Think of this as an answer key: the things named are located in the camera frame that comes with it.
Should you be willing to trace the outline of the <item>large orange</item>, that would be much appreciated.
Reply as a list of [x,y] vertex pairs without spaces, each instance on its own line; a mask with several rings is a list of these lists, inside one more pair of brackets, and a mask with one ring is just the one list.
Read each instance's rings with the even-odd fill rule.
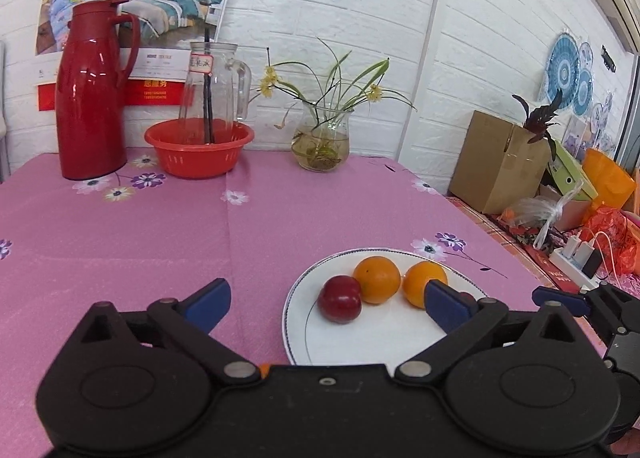
[[424,292],[431,280],[438,280],[448,284],[448,277],[444,268],[432,261],[422,261],[407,270],[401,284],[401,291],[405,299],[415,308],[425,308]]
[[365,258],[355,267],[352,277],[359,282],[361,300],[373,305],[390,300],[401,285],[396,264],[384,256]]

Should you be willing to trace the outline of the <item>large orange front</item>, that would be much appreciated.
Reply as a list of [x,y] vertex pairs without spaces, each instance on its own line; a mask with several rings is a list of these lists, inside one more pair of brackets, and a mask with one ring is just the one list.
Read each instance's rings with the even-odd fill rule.
[[361,300],[373,305],[390,300],[401,285],[396,264],[384,256],[365,258],[355,267],[352,277],[359,282]]

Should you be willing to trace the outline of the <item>red apple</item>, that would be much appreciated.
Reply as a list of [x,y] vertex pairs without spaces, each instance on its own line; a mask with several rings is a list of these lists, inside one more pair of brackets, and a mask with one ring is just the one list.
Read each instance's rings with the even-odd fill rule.
[[318,296],[322,316],[336,324],[348,324],[361,313],[360,285],[352,276],[337,275],[323,285]]
[[462,298],[466,302],[475,302],[475,299],[469,293],[467,293],[467,292],[459,292],[459,294],[460,294],[460,296],[462,296]]

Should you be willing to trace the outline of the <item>red apple front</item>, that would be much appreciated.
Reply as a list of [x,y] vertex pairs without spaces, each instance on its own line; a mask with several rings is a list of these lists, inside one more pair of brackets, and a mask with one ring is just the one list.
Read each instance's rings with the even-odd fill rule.
[[462,298],[466,302],[475,302],[475,299],[469,293],[467,293],[467,292],[459,292],[459,294],[460,294],[460,296],[462,296]]

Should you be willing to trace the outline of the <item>white power strip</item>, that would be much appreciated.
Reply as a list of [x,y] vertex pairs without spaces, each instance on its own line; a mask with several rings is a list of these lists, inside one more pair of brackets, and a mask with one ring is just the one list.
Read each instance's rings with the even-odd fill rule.
[[562,248],[555,249],[549,256],[550,263],[568,278],[580,292],[598,288],[596,277],[603,263],[603,254],[592,241],[583,241],[577,236],[568,238]]

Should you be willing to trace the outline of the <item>pink floral tablecloth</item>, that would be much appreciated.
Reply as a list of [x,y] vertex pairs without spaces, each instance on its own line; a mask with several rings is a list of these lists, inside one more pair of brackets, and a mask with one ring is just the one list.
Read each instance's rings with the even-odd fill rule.
[[532,307],[540,279],[477,222],[393,160],[350,157],[330,173],[287,152],[247,150],[221,178],[165,178],[133,152],[88,189],[42,155],[1,187],[1,452],[50,447],[35,410],[38,384],[93,303],[140,311],[213,279],[232,289],[215,337],[255,363],[286,360],[281,314],[308,267],[356,248],[420,252],[438,234],[464,242],[446,264],[514,310]]

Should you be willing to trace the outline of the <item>red plastic bag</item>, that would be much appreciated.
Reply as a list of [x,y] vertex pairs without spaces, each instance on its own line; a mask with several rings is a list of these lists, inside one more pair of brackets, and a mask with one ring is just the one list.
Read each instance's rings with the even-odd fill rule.
[[620,209],[598,207],[578,233],[582,241],[596,241],[605,270],[617,285],[639,275],[639,226]]

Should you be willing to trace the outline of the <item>white porcelain plate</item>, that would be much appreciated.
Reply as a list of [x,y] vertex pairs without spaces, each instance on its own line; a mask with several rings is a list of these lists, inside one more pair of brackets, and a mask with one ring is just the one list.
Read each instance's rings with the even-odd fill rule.
[[363,305],[360,315],[345,325],[322,316],[317,299],[324,283],[351,273],[368,256],[386,256],[401,273],[423,260],[395,249],[359,248],[332,254],[307,268],[288,292],[282,313],[283,344],[292,364],[384,364],[394,370],[445,337],[436,322],[401,293],[381,305]]

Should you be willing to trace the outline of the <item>clear plastic bag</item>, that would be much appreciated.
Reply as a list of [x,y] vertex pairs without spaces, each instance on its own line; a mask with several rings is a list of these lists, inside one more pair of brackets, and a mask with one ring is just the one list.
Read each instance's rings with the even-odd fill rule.
[[533,247],[536,250],[541,250],[544,248],[544,243],[551,227],[555,226],[555,223],[559,221],[565,206],[582,191],[584,184],[584,180],[578,180],[566,195],[556,201],[543,196],[522,198],[512,206],[505,208],[502,215],[500,215],[500,220],[509,227],[537,227],[538,234],[534,240]]

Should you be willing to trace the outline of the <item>orange bag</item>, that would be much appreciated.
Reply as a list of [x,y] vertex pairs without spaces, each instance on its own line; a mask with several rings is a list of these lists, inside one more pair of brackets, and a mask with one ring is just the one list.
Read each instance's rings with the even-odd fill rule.
[[626,211],[634,210],[636,181],[611,158],[597,149],[588,148],[582,170],[597,192],[591,201],[589,213],[593,214],[601,206]]

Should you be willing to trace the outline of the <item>green paper box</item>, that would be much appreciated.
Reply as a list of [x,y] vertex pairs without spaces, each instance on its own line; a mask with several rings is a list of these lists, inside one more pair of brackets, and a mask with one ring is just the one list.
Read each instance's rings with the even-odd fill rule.
[[562,196],[567,195],[577,184],[582,183],[582,188],[574,196],[574,199],[592,201],[597,198],[598,193],[582,170],[580,163],[557,140],[555,141],[555,157],[549,161],[548,171]]

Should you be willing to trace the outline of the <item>brown cardboard box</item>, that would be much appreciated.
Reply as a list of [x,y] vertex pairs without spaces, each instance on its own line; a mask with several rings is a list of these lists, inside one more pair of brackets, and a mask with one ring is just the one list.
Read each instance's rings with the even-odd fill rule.
[[474,111],[448,192],[483,214],[501,214],[536,196],[551,159],[546,140],[517,124]]

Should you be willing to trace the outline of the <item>red plastic basket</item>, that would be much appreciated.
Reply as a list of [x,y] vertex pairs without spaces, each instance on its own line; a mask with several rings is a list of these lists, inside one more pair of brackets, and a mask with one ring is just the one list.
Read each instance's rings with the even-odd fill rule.
[[205,144],[202,119],[174,119],[158,122],[144,133],[145,141],[156,152],[162,169],[177,178],[204,180],[230,172],[239,161],[241,150],[254,140],[255,132],[241,122],[230,128],[224,120],[212,125],[213,143]]

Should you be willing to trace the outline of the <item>dark purple leaf plant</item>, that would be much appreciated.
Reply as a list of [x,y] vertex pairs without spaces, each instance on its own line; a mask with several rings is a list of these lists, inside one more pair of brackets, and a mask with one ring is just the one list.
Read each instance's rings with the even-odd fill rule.
[[558,110],[562,104],[563,91],[559,90],[556,92],[550,104],[539,106],[533,110],[529,109],[529,104],[523,97],[516,94],[512,94],[512,97],[521,104],[526,115],[523,129],[532,134],[532,137],[527,143],[535,144],[546,140],[550,148],[551,159],[555,160],[556,144],[548,129],[550,126],[554,126],[553,119],[558,115]]

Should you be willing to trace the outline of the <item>black stirring stick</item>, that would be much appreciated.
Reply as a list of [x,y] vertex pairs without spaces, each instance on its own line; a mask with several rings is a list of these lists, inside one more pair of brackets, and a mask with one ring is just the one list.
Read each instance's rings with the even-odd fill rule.
[[210,33],[209,28],[205,27],[204,30],[204,53],[209,57],[208,71],[204,74],[203,85],[203,119],[204,119],[204,142],[206,144],[213,144],[215,141],[213,133],[213,105],[212,105],[212,90],[210,84],[212,83],[212,69],[213,69],[213,56],[210,54]]

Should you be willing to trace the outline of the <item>red thermos jug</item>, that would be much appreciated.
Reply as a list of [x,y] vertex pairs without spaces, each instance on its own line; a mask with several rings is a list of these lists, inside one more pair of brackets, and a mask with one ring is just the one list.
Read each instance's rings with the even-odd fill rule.
[[55,83],[58,154],[64,178],[88,180],[127,162],[120,93],[140,48],[137,16],[120,14],[124,0],[74,7]]

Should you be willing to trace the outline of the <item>glass pitcher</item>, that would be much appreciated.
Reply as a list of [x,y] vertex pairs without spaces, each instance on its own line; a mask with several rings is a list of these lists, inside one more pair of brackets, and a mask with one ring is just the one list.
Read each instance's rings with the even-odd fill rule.
[[[213,56],[210,84],[213,121],[224,120],[227,128],[234,122],[246,119],[250,102],[252,72],[245,62],[235,56],[237,49],[235,44],[210,42],[210,54]],[[178,119],[202,119],[204,126],[203,85],[208,63],[204,42],[192,42]]]

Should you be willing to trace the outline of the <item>glass vase with plant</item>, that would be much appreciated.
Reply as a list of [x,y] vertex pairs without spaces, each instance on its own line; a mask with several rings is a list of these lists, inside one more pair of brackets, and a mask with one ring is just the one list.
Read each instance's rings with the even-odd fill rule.
[[[275,62],[266,53],[264,74],[252,89],[251,100],[282,94],[291,100],[290,109],[302,110],[291,140],[291,152],[297,164],[307,170],[329,173],[341,166],[350,154],[349,119],[358,107],[389,100],[409,109],[416,108],[410,98],[383,85],[390,70],[390,59],[372,62],[355,77],[346,78],[343,67],[351,52],[337,55],[329,50],[332,65],[323,76],[306,62],[297,59]],[[303,70],[314,81],[316,92],[303,91],[280,74],[282,68]]]

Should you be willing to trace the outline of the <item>blue round wall decoration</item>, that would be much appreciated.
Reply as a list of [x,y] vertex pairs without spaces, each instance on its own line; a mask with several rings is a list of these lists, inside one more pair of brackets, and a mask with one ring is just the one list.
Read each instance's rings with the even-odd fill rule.
[[615,137],[616,91],[608,85],[602,59],[594,46],[568,30],[559,33],[551,45],[538,96],[550,104],[558,93],[562,100],[550,128],[556,140],[563,137],[572,117],[591,122],[597,138]]

